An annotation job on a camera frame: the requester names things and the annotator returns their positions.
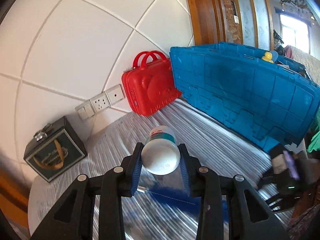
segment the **blue plastic bin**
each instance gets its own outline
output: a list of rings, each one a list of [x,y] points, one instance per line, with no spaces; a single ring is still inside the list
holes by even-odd
[[[213,50],[219,50],[222,51],[223,54],[244,54],[250,57],[257,57],[262,58],[264,56],[264,53],[267,50],[264,49],[258,49],[251,46],[241,45],[241,44],[235,44],[235,43],[228,43],[228,42],[219,42],[217,44],[207,44],[207,45],[199,45],[199,46],[193,46],[189,47],[190,49],[207,49],[209,51],[210,49]],[[284,65],[288,65],[291,70],[299,73],[303,71],[306,67],[303,64],[300,64],[296,61],[294,61],[291,58],[284,57],[279,55],[278,61],[282,62]]]
[[[266,152],[301,142],[319,108],[317,84],[255,57],[194,48],[170,50],[175,85],[188,103]]]

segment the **red handle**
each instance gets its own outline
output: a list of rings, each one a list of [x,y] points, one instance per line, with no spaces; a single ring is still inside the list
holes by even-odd
[[[140,52],[140,53],[134,58],[134,61],[133,61],[133,63],[132,63],[132,67],[133,67],[133,68],[138,67],[139,58],[140,58],[143,54],[148,54],[148,53],[149,53],[148,51]],[[152,60],[156,60],[156,59],[157,59],[156,55],[154,55],[153,53],[150,54],[150,56],[152,57]]]
[[[148,53],[143,57],[143,59],[142,59],[142,61],[141,61],[141,66],[140,66],[140,67],[141,67],[142,69],[144,69],[144,68],[146,67],[146,65],[147,65],[147,58],[148,58],[149,56],[151,56],[151,55],[154,55],[154,54],[158,54],[158,55],[161,57],[162,61],[168,60],[167,57],[166,57],[162,52],[157,51],[157,50],[150,51],[150,52],[148,52]]]

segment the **red suitcase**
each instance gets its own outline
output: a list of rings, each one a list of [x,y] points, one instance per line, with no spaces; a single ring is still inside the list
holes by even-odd
[[[139,67],[138,60],[144,54]],[[147,63],[149,56],[152,62]],[[152,115],[182,94],[174,86],[170,59],[156,50],[139,53],[132,68],[122,75],[122,84],[131,109],[144,116]]]

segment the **yellow toy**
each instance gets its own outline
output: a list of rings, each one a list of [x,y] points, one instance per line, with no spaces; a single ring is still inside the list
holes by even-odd
[[[270,52],[266,52],[264,54],[264,56],[262,57],[263,60],[270,62],[270,63],[274,63],[271,59],[272,59],[272,54]]]

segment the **black box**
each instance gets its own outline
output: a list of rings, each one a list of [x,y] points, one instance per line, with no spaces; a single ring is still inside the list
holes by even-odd
[[[34,135],[23,159],[50,182],[87,155],[83,142],[64,116]]]

